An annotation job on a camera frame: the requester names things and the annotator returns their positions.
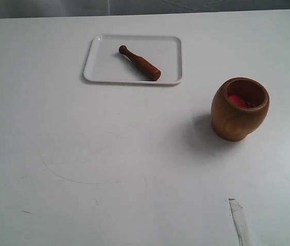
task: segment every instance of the wooden mortar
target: wooden mortar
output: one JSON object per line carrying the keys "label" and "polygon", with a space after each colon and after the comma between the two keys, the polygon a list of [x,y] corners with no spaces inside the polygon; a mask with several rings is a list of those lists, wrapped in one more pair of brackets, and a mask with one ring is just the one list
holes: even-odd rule
{"label": "wooden mortar", "polygon": [[[228,98],[237,95],[253,105],[237,106]],[[216,92],[211,106],[212,127],[215,133],[228,141],[240,141],[257,129],[269,108],[269,95],[258,82],[249,78],[232,78]]]}

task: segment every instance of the pestle knob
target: pestle knob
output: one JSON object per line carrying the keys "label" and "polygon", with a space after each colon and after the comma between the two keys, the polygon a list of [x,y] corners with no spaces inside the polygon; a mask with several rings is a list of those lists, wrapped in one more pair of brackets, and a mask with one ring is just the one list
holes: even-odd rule
{"label": "pestle knob", "polygon": [[132,52],[130,52],[125,45],[120,46],[119,52],[122,55],[128,57],[130,61],[132,61],[132,63],[135,65],[135,67],[151,80],[156,81],[160,78],[161,71],[159,69],[154,67],[152,64],[150,64],[141,56],[137,56]]}

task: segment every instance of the white table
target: white table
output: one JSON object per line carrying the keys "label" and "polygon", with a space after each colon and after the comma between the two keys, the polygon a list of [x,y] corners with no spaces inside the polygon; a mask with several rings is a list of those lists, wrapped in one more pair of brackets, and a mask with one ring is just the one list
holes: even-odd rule
{"label": "white table", "polygon": [[[100,33],[180,37],[184,81],[86,84]],[[271,106],[232,143],[209,113],[237,76]],[[238,245],[228,198],[290,245],[290,10],[0,20],[0,245]]]}

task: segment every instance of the red object in mortar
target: red object in mortar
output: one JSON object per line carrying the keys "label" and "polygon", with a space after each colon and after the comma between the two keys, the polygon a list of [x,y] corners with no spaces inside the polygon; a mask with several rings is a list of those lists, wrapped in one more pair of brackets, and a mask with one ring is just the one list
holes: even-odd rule
{"label": "red object in mortar", "polygon": [[228,98],[230,101],[233,102],[233,104],[235,104],[239,107],[247,108],[247,104],[246,104],[245,100],[242,99],[241,97],[236,96],[236,95],[231,95]]}

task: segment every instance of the white tray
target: white tray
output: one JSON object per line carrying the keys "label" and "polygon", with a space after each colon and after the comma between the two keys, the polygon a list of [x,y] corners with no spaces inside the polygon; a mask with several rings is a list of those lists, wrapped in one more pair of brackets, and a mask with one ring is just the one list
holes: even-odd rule
{"label": "white tray", "polygon": [[[121,45],[160,69],[161,77],[150,81],[119,53]],[[83,75],[99,83],[177,85],[182,80],[181,41],[172,36],[98,35],[92,40]]]}

